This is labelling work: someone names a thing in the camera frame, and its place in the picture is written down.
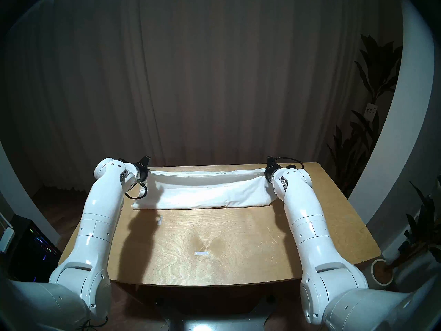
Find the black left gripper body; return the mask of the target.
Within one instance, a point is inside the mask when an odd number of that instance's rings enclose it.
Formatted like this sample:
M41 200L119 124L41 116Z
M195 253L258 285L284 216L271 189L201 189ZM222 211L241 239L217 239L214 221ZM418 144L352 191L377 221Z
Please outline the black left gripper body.
M139 181L144 182L149 174L148 165L150 162L151 157L148 155L145 155L141 160L139 160L136 163L136 168L139 172Z

